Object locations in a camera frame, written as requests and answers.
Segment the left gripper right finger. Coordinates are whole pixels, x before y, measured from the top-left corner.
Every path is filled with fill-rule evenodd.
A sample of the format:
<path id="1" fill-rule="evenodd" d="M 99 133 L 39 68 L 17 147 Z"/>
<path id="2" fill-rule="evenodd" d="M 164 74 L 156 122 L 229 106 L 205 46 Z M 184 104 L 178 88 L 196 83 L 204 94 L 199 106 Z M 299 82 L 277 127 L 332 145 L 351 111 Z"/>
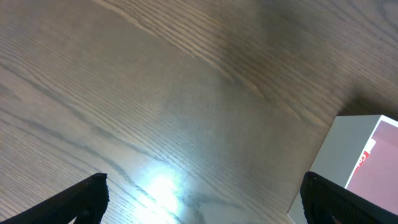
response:
<path id="1" fill-rule="evenodd" d="M 390 224 L 397 215 L 334 182 L 308 171 L 300 187 L 303 213 L 309 224 Z"/>

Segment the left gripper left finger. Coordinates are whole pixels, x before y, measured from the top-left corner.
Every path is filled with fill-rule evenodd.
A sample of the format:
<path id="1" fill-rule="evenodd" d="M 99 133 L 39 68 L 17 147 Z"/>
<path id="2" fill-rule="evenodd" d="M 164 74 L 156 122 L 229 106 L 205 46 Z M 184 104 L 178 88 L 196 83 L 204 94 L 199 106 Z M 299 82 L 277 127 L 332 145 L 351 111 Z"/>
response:
<path id="1" fill-rule="evenodd" d="M 99 224 L 109 202 L 105 173 L 96 173 L 53 197 L 15 215 L 3 224 Z"/>

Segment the white box with pink interior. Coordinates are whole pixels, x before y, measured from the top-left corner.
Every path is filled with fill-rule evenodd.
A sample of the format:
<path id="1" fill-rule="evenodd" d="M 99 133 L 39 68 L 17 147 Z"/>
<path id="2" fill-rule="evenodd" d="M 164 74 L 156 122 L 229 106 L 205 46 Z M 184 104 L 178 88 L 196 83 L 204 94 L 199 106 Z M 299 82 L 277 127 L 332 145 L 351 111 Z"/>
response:
<path id="1" fill-rule="evenodd" d="M 369 139 L 376 145 L 354 173 Z M 336 117 L 309 171 L 397 215 L 397 121 L 384 115 Z M 300 191 L 288 216 L 307 223 Z"/>

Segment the red green toothpaste tube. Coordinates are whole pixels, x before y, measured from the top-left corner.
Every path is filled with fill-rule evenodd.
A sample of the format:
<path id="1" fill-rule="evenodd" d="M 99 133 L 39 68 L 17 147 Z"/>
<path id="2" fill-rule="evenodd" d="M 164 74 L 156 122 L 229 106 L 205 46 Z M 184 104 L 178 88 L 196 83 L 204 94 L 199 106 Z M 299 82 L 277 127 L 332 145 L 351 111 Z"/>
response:
<path id="1" fill-rule="evenodd" d="M 376 145 L 376 141 L 374 139 L 369 139 L 354 167 L 354 173 L 358 171 L 360 166 L 366 161 L 366 159 L 370 156 L 373 147 Z"/>

